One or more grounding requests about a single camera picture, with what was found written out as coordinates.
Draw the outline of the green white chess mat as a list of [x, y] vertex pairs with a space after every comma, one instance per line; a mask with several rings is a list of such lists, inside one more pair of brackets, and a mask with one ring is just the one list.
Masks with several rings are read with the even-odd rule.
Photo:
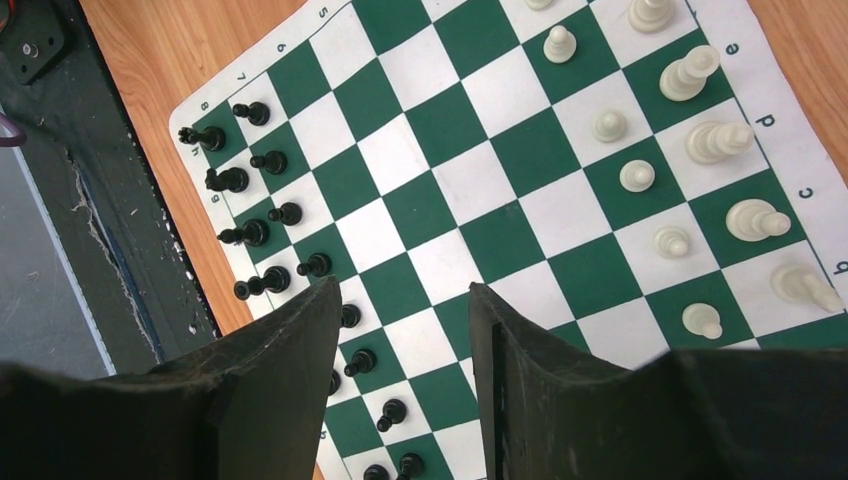
[[[266, 125], [236, 103], [265, 103]], [[208, 151], [181, 127], [220, 127]], [[315, 282], [313, 253], [361, 321], [342, 328], [316, 463], [327, 479], [486, 475], [469, 286], [488, 284], [572, 345], [635, 369], [673, 348], [843, 348], [847, 188], [746, 1], [310, 1], [184, 100], [169, 128], [215, 232], [264, 221], [259, 247], [220, 242], [236, 281], [285, 268], [254, 318]], [[284, 153], [271, 175], [253, 155]], [[240, 193], [206, 171], [239, 167]], [[790, 217], [745, 242], [728, 210], [761, 199]], [[294, 226], [267, 213], [298, 204]], [[654, 248], [665, 226], [690, 251]], [[830, 313], [770, 284], [805, 264], [842, 299]], [[716, 340], [681, 314], [716, 308]], [[376, 367], [347, 377], [358, 349]], [[375, 426], [389, 399], [406, 419]]]

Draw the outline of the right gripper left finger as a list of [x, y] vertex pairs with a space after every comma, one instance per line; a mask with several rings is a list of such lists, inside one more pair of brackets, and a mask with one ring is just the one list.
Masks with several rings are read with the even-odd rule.
[[309, 479], [341, 319], [328, 277], [143, 374], [1, 365], [5, 479]]

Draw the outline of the black chess pawn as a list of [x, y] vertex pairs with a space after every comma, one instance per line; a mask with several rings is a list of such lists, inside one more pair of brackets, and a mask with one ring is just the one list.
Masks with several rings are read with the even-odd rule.
[[254, 126], [266, 125], [270, 119], [269, 107], [260, 101], [250, 104], [236, 103], [232, 106], [231, 111], [235, 117], [246, 119]]
[[360, 374], [370, 373], [377, 365], [376, 354], [370, 349], [358, 349], [345, 365], [344, 374], [347, 377], [355, 377]]
[[404, 454], [398, 464], [397, 480], [412, 480], [419, 478], [426, 470], [424, 460], [418, 454]]
[[264, 155], [253, 155], [250, 165], [271, 175], [280, 175], [287, 169], [288, 159], [281, 151], [271, 150]]
[[407, 416], [407, 406], [399, 399], [389, 399], [382, 406], [382, 414], [375, 426], [380, 433], [388, 432], [394, 425], [402, 423]]
[[267, 218], [271, 222], [281, 223], [285, 226], [297, 225], [302, 220], [301, 207], [293, 202], [285, 202], [279, 207], [270, 209]]
[[352, 329], [361, 321], [361, 311], [354, 304], [344, 304], [341, 308], [341, 327]]
[[313, 253], [304, 262], [296, 267], [296, 273], [300, 276], [324, 277], [332, 270], [332, 260], [324, 253]]

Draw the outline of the black chess piece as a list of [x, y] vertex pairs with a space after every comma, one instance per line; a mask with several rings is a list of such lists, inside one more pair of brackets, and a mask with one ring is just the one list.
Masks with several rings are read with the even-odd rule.
[[332, 373], [331, 373], [331, 381], [330, 381], [330, 387], [329, 387], [328, 395], [329, 396], [334, 395], [339, 390], [340, 385], [341, 385], [340, 375], [338, 374], [338, 372], [336, 370], [333, 370]]
[[242, 226], [224, 229], [216, 238], [224, 244], [245, 244], [249, 247], [264, 245], [270, 236], [268, 225], [258, 219], [249, 219]]
[[281, 293], [290, 286], [289, 272], [280, 266], [269, 267], [263, 276], [252, 276], [248, 280], [236, 281], [233, 292], [237, 299], [246, 301], [251, 296], [263, 293]]

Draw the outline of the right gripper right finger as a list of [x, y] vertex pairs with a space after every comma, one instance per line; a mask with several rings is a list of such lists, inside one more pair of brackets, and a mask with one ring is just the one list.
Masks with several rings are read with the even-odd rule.
[[847, 353], [671, 350], [628, 370], [469, 287], [491, 479], [843, 479]]

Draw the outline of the black chess knight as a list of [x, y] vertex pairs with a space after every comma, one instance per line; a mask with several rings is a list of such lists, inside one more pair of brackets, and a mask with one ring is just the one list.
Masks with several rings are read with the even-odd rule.
[[390, 480], [390, 474], [382, 465], [372, 464], [363, 472], [363, 480]]
[[247, 189], [249, 176], [239, 167], [231, 167], [220, 172], [209, 168], [206, 171], [204, 183], [206, 189], [210, 191], [240, 193]]

